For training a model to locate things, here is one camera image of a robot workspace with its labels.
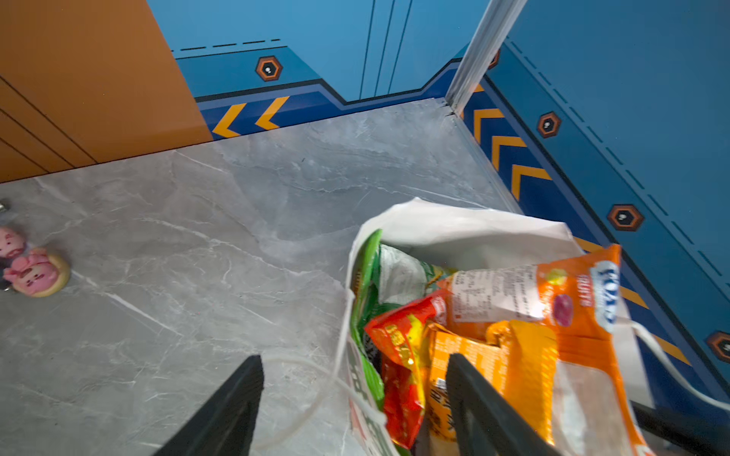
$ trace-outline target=gray marble surface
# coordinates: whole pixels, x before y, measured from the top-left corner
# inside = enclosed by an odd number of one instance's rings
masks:
[[[0,185],[0,215],[72,265],[49,298],[0,293],[0,454],[150,455],[255,353],[333,363],[350,244],[414,196],[515,210],[441,100]],[[265,366],[257,438],[321,375]],[[252,455],[361,455],[333,391]]]

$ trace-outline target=white paper bag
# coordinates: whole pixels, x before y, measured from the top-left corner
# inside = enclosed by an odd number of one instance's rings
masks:
[[[448,265],[460,270],[509,268],[583,255],[564,223],[492,209],[443,206],[416,198],[395,205],[362,225],[350,251],[347,288],[352,285],[353,266],[360,248],[378,229],[383,230],[382,243],[397,247],[427,263]],[[628,315],[626,305],[622,302],[621,306],[623,308],[619,309],[619,314]],[[636,340],[625,331],[616,331],[616,335],[619,334],[622,337],[615,348],[624,380],[631,385],[627,389],[638,392],[644,398],[642,402],[647,402],[646,398],[650,401]],[[361,353],[352,337],[348,340],[346,353],[350,386],[375,408],[366,384]],[[565,406],[569,402],[570,398],[566,398],[560,404]],[[577,409],[576,404],[569,405],[573,407],[571,413],[580,415],[579,404]],[[376,456],[397,456],[388,431],[371,421],[352,402],[350,408],[353,431],[366,452]],[[574,428],[563,420],[556,424],[564,426],[561,435],[566,436],[569,447],[576,450],[573,454],[600,454],[590,448],[591,442],[584,441],[581,433],[585,429],[581,428],[580,422]]]

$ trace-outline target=red snack package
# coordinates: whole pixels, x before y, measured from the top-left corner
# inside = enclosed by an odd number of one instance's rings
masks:
[[[445,316],[449,292],[439,290],[399,309],[379,315],[365,326],[375,346],[383,352],[383,381],[388,417],[386,428],[393,442],[409,449],[426,414],[429,369],[427,320]]]

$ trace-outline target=pink figurine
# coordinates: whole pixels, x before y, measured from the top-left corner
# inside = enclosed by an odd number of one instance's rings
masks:
[[[69,265],[60,257],[48,255],[45,249],[33,249],[27,257],[14,259],[3,278],[24,295],[44,298],[63,288],[70,273]]]
[[[0,226],[0,258],[12,260],[26,249],[26,240],[8,227]]]

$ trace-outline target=silver metal pole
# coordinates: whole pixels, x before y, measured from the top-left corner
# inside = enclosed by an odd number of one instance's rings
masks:
[[[520,15],[527,0],[491,0],[484,11],[469,48],[461,59],[449,90],[446,102],[459,115],[472,97],[479,81],[487,72],[489,63],[497,54],[507,33]]]

